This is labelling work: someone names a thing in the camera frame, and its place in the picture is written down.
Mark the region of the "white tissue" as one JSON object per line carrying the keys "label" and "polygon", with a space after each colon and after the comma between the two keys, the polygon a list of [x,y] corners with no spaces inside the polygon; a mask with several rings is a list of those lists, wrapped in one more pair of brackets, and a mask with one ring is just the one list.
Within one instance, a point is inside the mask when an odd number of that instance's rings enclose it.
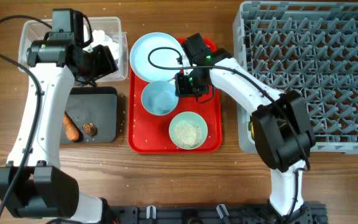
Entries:
{"label": "white tissue", "polygon": [[110,52],[115,60],[119,59],[119,44],[110,38],[110,36],[105,34],[103,30],[94,30],[92,32],[93,41],[91,47],[97,45],[107,46],[110,49]]}

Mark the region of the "light blue bowl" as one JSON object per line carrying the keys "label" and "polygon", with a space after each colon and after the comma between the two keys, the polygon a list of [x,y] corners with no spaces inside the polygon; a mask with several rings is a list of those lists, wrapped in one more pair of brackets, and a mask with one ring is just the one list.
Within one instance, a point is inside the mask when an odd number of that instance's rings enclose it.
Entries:
{"label": "light blue bowl", "polygon": [[170,82],[151,82],[142,91],[142,106],[152,115],[165,116],[177,107],[175,91],[175,86]]}

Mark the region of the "mint green bowl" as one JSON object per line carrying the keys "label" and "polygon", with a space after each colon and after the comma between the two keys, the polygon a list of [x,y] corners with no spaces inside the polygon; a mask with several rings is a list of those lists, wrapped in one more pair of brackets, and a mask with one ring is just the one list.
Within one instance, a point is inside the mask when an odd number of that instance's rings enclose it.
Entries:
{"label": "mint green bowl", "polygon": [[[195,148],[190,148],[190,149],[182,148],[182,147],[178,146],[173,141],[173,129],[181,121],[189,121],[189,122],[195,123],[197,126],[200,127],[200,129],[201,129],[201,142]],[[205,142],[206,138],[208,137],[208,125],[206,124],[206,121],[199,114],[197,114],[195,112],[191,112],[191,111],[186,111],[186,112],[182,112],[180,114],[177,114],[171,120],[168,132],[169,132],[170,139],[172,140],[174,145],[176,145],[177,147],[179,147],[181,149],[193,150],[193,149],[196,149],[197,147],[200,147]]]}

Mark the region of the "light blue plate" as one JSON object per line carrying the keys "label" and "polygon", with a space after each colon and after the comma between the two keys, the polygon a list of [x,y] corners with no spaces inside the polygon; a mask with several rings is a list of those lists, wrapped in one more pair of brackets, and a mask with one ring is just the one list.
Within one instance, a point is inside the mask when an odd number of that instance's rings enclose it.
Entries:
{"label": "light blue plate", "polygon": [[174,78],[179,70],[162,70],[153,67],[149,61],[149,53],[159,47],[170,47],[170,49],[156,50],[150,56],[151,61],[161,67],[180,67],[179,55],[185,53],[174,37],[162,32],[153,32],[143,35],[132,46],[130,52],[130,65],[133,72],[143,81],[169,81]]}

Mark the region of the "white rice grains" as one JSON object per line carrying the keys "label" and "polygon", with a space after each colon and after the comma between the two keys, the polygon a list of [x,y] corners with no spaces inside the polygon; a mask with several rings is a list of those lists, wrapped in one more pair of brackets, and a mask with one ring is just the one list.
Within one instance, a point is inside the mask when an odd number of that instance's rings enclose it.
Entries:
{"label": "white rice grains", "polygon": [[182,148],[195,148],[201,142],[201,129],[195,123],[181,121],[173,129],[173,141]]}

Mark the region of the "brown mushroom scrap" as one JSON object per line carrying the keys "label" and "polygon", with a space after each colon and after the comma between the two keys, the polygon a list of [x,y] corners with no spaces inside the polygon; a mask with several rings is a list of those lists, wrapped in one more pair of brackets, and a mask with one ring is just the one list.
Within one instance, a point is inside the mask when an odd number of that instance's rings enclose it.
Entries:
{"label": "brown mushroom scrap", "polygon": [[97,127],[93,123],[85,123],[83,131],[89,136],[95,136],[97,134]]}

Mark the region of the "yellow plastic cup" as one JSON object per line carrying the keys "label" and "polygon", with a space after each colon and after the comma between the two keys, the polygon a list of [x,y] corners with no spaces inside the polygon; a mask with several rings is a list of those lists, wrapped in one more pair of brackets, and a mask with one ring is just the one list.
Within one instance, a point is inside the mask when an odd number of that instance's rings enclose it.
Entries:
{"label": "yellow plastic cup", "polygon": [[254,140],[254,126],[253,126],[253,122],[250,122],[248,125],[249,131],[250,131],[250,136],[252,138],[252,140]]}

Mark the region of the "orange carrot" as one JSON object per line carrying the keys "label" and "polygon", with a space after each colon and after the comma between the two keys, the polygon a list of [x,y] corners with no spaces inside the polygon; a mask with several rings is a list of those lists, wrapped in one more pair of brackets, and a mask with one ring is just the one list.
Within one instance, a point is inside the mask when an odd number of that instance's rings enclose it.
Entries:
{"label": "orange carrot", "polygon": [[75,126],[74,122],[67,115],[67,113],[65,113],[63,117],[63,128],[64,128],[65,136],[69,141],[76,142],[77,140],[79,140],[80,133],[77,127]]}

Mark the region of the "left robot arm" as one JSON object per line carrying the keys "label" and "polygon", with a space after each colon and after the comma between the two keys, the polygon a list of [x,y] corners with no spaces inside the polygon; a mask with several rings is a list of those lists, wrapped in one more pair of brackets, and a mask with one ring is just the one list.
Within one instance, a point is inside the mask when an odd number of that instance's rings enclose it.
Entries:
{"label": "left robot arm", "polygon": [[16,218],[60,223],[118,223],[104,198],[79,191],[77,181],[60,168],[60,135],[69,94],[74,86],[95,85],[117,71],[107,46],[87,47],[92,39],[86,15],[54,9],[42,40],[28,48],[29,90],[17,141],[0,167],[0,210]]}

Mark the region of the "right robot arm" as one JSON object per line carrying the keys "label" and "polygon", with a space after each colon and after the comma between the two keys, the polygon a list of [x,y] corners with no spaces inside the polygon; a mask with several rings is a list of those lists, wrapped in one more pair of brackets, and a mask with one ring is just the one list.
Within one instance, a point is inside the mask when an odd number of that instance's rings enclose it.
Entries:
{"label": "right robot arm", "polygon": [[200,34],[185,39],[181,47],[177,96],[200,98],[213,86],[251,115],[255,148],[270,168],[269,204],[282,221],[289,222],[303,206],[301,178],[310,169],[310,149],[316,143],[305,99],[295,90],[284,93],[259,81],[228,51],[211,50]]}

